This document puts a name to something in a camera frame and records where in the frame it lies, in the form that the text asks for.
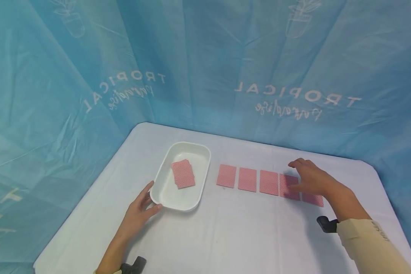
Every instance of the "forearm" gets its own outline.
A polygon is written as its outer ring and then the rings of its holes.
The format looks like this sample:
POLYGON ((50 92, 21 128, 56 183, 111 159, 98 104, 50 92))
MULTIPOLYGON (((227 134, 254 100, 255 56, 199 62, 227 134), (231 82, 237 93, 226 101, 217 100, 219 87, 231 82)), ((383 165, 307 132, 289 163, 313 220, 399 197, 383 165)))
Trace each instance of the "forearm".
POLYGON ((127 239, 114 236, 110 245, 108 245, 107 251, 105 251, 104 257, 96 270, 96 274, 113 274, 119 271, 127 245, 127 239))
POLYGON ((340 222, 336 231, 341 243, 360 274, 411 274, 404 257, 349 188, 338 183, 325 198, 340 222))
POLYGON ((373 220, 348 219, 338 224, 341 243, 360 274, 411 274, 411 267, 373 220))
POLYGON ((348 219, 371 219, 353 191, 340 182, 332 185, 324 197, 329 202, 339 222, 348 219))

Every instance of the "white tablecloth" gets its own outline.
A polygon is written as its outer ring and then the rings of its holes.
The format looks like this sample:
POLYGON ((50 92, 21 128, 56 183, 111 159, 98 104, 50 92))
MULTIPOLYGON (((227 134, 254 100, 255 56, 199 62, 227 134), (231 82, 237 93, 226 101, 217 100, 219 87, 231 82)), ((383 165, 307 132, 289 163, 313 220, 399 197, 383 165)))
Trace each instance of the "white tablecloth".
POLYGON ((131 243, 126 262, 146 258, 144 274, 358 273, 338 235, 323 233, 316 222, 320 215, 335 219, 326 201, 320 208, 216 185, 220 164, 297 176, 287 164, 299 157, 311 159, 355 191, 411 264, 411 249, 378 174, 365 162, 143 123, 38 257, 36 274, 94 271, 128 205, 154 179, 170 146, 180 141, 211 150, 203 196, 192 212, 163 210, 131 243))

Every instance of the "blue backdrop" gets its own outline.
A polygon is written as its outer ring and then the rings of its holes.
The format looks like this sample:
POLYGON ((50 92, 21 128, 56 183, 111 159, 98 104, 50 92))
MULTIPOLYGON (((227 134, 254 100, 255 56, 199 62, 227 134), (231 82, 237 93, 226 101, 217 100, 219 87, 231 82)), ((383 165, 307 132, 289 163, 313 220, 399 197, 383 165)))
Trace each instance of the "blue backdrop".
POLYGON ((366 161, 411 245, 411 0, 0 1, 0 274, 144 121, 366 161))

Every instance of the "hand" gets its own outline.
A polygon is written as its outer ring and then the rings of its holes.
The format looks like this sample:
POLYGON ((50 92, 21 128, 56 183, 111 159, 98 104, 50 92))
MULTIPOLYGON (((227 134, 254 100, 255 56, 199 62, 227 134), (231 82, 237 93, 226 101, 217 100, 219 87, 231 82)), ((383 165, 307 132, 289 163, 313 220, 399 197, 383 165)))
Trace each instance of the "hand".
POLYGON ((290 185, 290 191, 303 192, 321 196, 328 196, 333 191, 348 189, 335 180, 324 170, 317 167, 312 161, 298 158, 288 164, 289 167, 297 169, 301 182, 298 185, 290 185))
POLYGON ((153 185, 154 181, 146 185, 134 202, 129 205, 115 238, 126 241, 131 240, 142 230, 146 222, 162 209, 161 204, 146 209, 152 202, 149 190, 153 185))

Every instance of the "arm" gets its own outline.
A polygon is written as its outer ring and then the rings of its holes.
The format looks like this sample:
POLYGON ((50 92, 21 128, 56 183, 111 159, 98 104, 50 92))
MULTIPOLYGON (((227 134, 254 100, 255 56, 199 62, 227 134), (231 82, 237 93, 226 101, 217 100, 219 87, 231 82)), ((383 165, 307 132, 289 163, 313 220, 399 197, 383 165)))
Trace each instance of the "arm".
POLYGON ((301 177, 301 183, 289 190, 322 195, 332 206, 340 222, 337 232, 342 245, 360 274, 411 274, 410 265, 352 190, 310 160, 296 159, 289 166, 296 168, 301 177))
POLYGON ((149 190, 153 185, 153 181, 146 185, 139 196, 137 196, 134 202, 128 207, 116 235, 113 240, 111 240, 107 251, 105 251, 102 257, 96 274, 117 274, 117 271, 121 268, 122 259, 125 256, 126 248, 130 240, 142 230, 150 217, 161 210, 162 205, 160 204, 146 209, 152 202, 149 190))

